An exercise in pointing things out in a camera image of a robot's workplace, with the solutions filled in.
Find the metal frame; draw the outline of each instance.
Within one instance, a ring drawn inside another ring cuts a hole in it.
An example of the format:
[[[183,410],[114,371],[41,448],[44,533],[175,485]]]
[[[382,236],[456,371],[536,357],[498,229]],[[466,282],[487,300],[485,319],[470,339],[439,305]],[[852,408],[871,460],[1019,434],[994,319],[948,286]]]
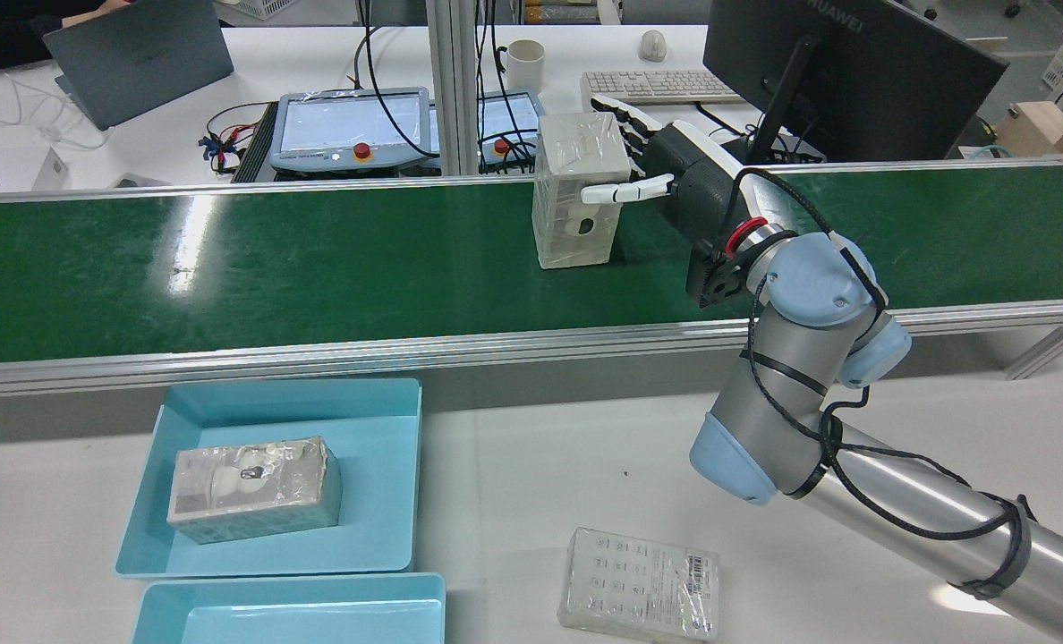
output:
[[[916,336],[1063,325],[1063,301],[898,310],[893,311],[893,317]],[[732,350],[743,345],[745,334],[745,319],[722,319],[671,325],[603,326],[593,329],[526,331],[388,341],[242,348],[185,354],[43,359],[0,363],[0,395],[163,387],[201,380],[376,374],[386,371],[728,348]],[[1063,343],[1027,356],[1030,358],[1029,363],[1034,366],[1027,374],[1054,359],[1060,352],[1063,352]]]
[[[1043,159],[909,162],[891,164],[831,164],[829,167],[776,167],[777,172],[872,172],[900,170],[965,170],[974,167],[1054,167],[1063,155]],[[297,190],[422,188],[458,184],[511,184],[526,176],[442,176],[314,181]],[[45,194],[0,194],[4,201],[77,201],[133,199],[145,196],[263,194],[289,190],[287,184],[232,184],[190,188],[142,188],[122,191],[62,191]],[[909,333],[919,336],[1006,331],[1023,326],[1063,326],[1063,301],[1015,302],[979,306],[921,308],[896,311]],[[675,351],[740,348],[744,319],[593,327],[593,329],[527,331],[527,333],[334,342],[319,345],[244,348],[186,354],[145,354],[109,358],[46,359],[0,363],[0,395],[33,392],[75,392],[119,387],[162,385],[261,376],[323,376],[373,374],[429,368],[583,359]],[[1009,378],[1033,374],[1063,353],[1063,329],[1054,331],[1027,350],[1007,371]]]
[[[428,44],[444,176],[477,174],[475,0],[427,0]]]

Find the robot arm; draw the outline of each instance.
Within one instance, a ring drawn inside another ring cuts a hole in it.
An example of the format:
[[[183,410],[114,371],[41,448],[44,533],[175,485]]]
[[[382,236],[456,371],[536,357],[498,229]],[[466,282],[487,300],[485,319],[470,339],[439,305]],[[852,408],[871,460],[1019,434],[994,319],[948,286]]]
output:
[[[597,97],[592,106],[630,130],[639,174],[670,175],[657,205],[691,241],[687,292],[708,306],[748,291],[763,306],[691,448],[695,470],[756,505],[778,492],[799,499],[1063,641],[1063,538],[1023,497],[977,492],[839,421],[836,409],[862,406],[867,388],[860,404],[823,407],[834,380],[867,387],[911,345],[857,245],[794,192],[822,230],[798,235],[760,206],[766,190],[793,189],[690,123],[658,128]]]

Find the person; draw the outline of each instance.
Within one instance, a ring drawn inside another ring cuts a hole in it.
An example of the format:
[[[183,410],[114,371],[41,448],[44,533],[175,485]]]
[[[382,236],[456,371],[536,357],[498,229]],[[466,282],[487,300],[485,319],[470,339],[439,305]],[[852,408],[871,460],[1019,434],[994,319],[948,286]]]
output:
[[[126,0],[0,0],[0,69],[50,58],[43,37],[118,9]]]

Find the blue plastic tray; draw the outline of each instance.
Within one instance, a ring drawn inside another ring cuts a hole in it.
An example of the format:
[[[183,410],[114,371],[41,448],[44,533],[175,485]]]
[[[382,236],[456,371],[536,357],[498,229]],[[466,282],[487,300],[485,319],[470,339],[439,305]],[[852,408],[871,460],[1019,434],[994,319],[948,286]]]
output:
[[[198,545],[167,523],[180,450],[320,436],[340,465],[340,522]],[[412,565],[421,384],[406,378],[249,380],[170,387],[115,572],[205,578],[400,572]]]
[[[441,644],[437,574],[196,579],[151,583],[132,644],[285,641]]]

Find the computer mouse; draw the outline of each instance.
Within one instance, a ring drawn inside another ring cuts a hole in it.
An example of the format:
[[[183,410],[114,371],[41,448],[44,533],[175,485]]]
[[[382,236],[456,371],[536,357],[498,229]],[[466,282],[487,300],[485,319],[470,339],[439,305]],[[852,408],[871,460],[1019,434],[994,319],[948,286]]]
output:
[[[639,57],[657,63],[667,57],[667,36],[663,36],[663,32],[652,29],[642,34],[642,39],[639,41]]]

